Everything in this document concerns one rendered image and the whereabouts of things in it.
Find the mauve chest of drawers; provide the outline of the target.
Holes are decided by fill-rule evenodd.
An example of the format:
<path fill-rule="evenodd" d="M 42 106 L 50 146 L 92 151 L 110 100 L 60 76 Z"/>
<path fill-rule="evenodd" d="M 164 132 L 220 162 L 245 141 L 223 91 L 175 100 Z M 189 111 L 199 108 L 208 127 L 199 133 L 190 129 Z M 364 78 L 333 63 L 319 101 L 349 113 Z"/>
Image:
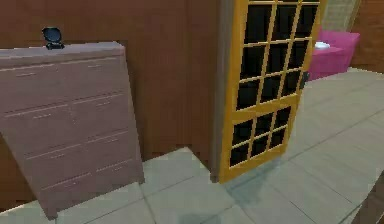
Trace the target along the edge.
<path fill-rule="evenodd" d="M 0 49 L 0 135 L 50 220 L 143 182 L 124 47 Z"/>

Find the yellow glazed room door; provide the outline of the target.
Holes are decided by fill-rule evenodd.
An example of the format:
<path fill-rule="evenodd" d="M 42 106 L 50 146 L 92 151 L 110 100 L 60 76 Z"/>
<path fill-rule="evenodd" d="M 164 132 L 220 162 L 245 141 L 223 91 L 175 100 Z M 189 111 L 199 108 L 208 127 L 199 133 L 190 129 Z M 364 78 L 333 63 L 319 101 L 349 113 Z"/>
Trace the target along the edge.
<path fill-rule="evenodd" d="M 218 182 L 283 155 L 327 0 L 233 0 Z"/>

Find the small black round object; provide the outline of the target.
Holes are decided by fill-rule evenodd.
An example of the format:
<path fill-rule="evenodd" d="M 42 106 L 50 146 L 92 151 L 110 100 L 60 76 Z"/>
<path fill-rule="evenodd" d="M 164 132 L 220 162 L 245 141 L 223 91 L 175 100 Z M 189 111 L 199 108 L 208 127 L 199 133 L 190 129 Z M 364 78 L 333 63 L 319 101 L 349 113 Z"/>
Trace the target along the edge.
<path fill-rule="evenodd" d="M 45 27 L 42 29 L 42 34 L 46 40 L 46 48 L 48 50 L 63 49 L 64 44 L 61 42 L 61 31 L 56 27 Z"/>

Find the beige woven panel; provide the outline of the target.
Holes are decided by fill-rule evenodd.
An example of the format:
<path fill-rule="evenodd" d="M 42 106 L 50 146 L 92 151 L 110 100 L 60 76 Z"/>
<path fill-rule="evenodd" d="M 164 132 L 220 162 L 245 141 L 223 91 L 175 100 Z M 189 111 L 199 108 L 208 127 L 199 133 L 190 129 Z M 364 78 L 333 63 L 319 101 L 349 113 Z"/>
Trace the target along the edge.
<path fill-rule="evenodd" d="M 352 31 L 362 0 L 327 0 L 322 28 L 332 31 Z"/>

